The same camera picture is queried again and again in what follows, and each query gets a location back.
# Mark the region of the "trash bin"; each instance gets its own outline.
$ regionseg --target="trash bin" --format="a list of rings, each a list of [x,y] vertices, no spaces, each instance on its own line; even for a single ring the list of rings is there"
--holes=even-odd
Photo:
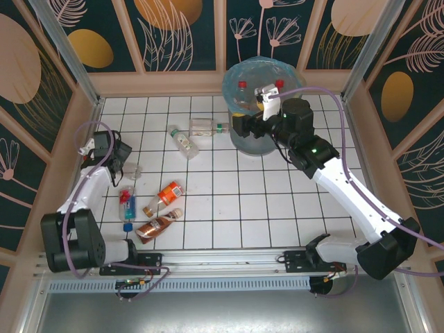
[[[266,155],[276,148],[273,140],[268,136],[259,139],[255,139],[252,135],[246,138],[238,136],[232,128],[232,114],[254,115],[258,113],[259,108],[256,106],[255,88],[264,87],[271,83],[275,84],[277,80],[281,80],[280,83],[284,85],[280,88],[280,92],[305,86],[305,80],[297,73],[293,66],[261,56],[250,58],[231,67],[223,78],[222,93],[230,113],[230,137],[234,146],[243,153]],[[242,108],[236,103],[239,81],[246,81],[245,96],[250,105],[249,109]],[[291,97],[294,97],[294,95],[281,99],[283,101]]]

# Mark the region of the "blue bottle cap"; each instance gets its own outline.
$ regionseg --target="blue bottle cap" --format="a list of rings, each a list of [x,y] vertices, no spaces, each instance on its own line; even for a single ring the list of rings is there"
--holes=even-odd
[[[124,232],[130,232],[133,231],[133,224],[132,223],[125,223],[123,225],[123,231]]]

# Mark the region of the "brown bottle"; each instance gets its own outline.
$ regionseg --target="brown bottle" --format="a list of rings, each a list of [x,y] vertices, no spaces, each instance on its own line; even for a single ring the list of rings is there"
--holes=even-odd
[[[182,210],[176,208],[167,215],[157,217],[147,224],[144,224],[142,227],[136,230],[136,235],[140,238],[143,244],[146,244],[162,234],[170,224],[179,219],[181,216]]]

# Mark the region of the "red bottle cap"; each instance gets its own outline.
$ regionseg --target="red bottle cap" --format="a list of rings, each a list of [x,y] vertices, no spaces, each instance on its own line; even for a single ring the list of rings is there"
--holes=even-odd
[[[280,89],[284,87],[284,80],[276,80],[275,86]]]

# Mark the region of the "white tile floor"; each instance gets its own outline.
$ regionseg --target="white tile floor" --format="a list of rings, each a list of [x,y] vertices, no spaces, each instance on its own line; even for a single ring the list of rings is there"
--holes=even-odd
[[[304,98],[314,111],[316,134],[340,148],[335,104],[327,96]],[[187,190],[165,210],[180,207],[184,216],[155,241],[142,245],[134,232],[123,231],[118,192],[110,188],[94,210],[106,237],[127,237],[144,250],[188,250],[304,246],[324,232],[361,234],[335,199],[288,165],[278,151],[251,157],[237,151],[229,135],[192,137],[200,153],[187,161],[165,132],[168,125],[188,129],[191,117],[228,122],[228,111],[221,96],[106,99],[101,121],[121,131],[123,141],[133,148],[128,160],[143,168],[136,182],[125,178],[121,182],[136,186],[134,228],[147,221],[142,207],[172,180]],[[346,145],[349,167],[363,181],[349,130]]]

